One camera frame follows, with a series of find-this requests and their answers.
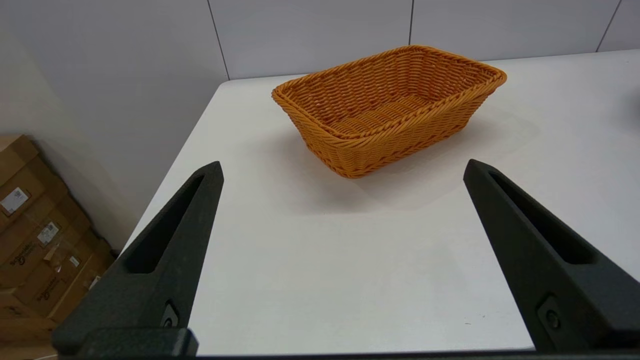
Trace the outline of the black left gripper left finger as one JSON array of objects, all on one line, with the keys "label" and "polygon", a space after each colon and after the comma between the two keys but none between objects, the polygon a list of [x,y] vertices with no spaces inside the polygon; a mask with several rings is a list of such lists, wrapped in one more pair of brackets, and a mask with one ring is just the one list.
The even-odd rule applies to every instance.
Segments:
[{"label": "black left gripper left finger", "polygon": [[59,352],[195,352],[189,330],[224,175],[196,170],[52,334]]}]

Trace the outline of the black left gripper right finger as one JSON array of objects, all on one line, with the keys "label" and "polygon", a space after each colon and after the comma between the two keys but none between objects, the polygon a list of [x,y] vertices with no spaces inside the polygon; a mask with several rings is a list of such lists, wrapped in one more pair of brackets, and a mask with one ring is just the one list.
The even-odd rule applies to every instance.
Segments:
[{"label": "black left gripper right finger", "polygon": [[633,276],[493,166],[463,180],[535,350],[639,350]]}]

